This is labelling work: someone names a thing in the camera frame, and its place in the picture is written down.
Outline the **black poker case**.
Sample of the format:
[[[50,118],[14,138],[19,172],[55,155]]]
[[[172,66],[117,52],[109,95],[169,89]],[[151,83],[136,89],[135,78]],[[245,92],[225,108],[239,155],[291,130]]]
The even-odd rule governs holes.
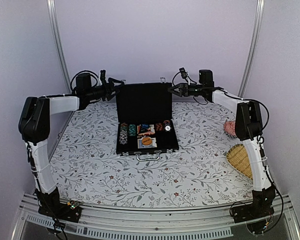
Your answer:
[[[170,154],[179,150],[175,125],[172,121],[172,94],[168,92],[171,83],[135,83],[124,85],[116,95],[118,118],[116,154],[135,156],[138,161],[157,161],[161,154]],[[171,130],[156,131],[153,135],[129,136],[127,144],[119,143],[119,131],[122,123],[138,125],[154,125],[169,120]],[[138,148],[138,139],[156,138],[157,147]]]

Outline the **orange dealer button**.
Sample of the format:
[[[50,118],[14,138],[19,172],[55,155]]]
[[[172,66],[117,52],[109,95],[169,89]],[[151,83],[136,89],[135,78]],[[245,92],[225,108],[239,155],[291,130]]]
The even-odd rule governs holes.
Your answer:
[[[151,146],[152,143],[153,143],[153,140],[151,137],[146,136],[141,139],[141,144],[143,146]]]

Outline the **blue playing card box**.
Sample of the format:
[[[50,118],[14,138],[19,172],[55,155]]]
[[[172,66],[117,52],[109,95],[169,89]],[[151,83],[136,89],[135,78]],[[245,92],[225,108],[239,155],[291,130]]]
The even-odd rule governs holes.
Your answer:
[[[152,145],[149,145],[149,146],[143,146],[142,145],[142,143],[141,143],[141,139],[142,138],[138,138],[137,139],[137,147],[139,149],[147,149],[147,148],[156,148],[157,147],[157,142],[156,142],[156,138],[155,137],[151,137],[152,138]]]

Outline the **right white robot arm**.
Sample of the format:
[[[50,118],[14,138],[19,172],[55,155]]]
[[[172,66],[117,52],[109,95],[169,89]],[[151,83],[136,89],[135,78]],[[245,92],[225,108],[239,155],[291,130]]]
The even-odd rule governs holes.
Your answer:
[[[258,100],[241,98],[215,86],[213,72],[209,69],[199,71],[199,83],[191,80],[183,67],[176,75],[180,75],[185,82],[175,84],[172,79],[168,92],[178,97],[203,97],[208,103],[220,105],[235,114],[234,131],[247,152],[252,170],[252,203],[248,205],[248,213],[252,218],[259,218],[272,206],[276,196],[264,151],[263,130],[268,121],[263,123],[261,107],[264,107],[267,119],[270,118],[269,110]]]

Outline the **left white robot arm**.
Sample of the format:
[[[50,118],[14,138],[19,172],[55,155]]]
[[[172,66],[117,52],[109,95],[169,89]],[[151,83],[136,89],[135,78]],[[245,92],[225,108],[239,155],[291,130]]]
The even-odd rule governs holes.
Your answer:
[[[29,96],[21,111],[18,130],[26,146],[27,158],[35,180],[35,193],[42,208],[53,217],[64,213],[59,190],[53,180],[48,157],[51,116],[81,111],[98,101],[110,101],[124,86],[122,80],[106,77],[106,71],[95,74],[78,72],[71,80],[70,94]]]

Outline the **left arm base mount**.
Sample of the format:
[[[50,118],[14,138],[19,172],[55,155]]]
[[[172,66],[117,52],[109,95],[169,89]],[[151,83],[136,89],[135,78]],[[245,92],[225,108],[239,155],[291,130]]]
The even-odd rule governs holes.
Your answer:
[[[64,220],[72,223],[78,223],[81,217],[82,208],[77,206],[71,207],[66,203],[48,201],[46,199],[39,200],[40,207],[38,212],[41,215],[51,217],[54,220]]]

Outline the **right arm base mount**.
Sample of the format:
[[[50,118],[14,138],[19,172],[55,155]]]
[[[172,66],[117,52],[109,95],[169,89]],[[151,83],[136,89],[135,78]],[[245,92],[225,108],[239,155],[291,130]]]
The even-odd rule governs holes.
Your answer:
[[[253,201],[244,203],[237,201],[230,206],[229,214],[235,223],[264,218],[274,214],[273,202]]]

